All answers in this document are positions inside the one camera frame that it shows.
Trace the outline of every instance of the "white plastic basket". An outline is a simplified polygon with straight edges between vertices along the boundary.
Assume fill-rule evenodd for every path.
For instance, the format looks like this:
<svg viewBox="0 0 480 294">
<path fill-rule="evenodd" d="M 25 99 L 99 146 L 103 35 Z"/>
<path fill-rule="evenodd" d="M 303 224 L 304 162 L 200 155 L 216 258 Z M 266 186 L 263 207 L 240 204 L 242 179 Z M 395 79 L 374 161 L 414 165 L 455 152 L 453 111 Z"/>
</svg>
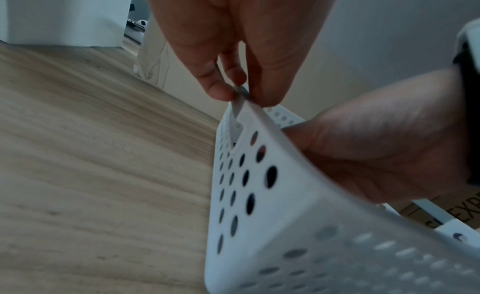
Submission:
<svg viewBox="0 0 480 294">
<path fill-rule="evenodd" d="M 344 192 L 279 129 L 299 117 L 247 97 L 229 106 L 216 135 L 211 294 L 480 292 L 472 248 Z"/>
</svg>

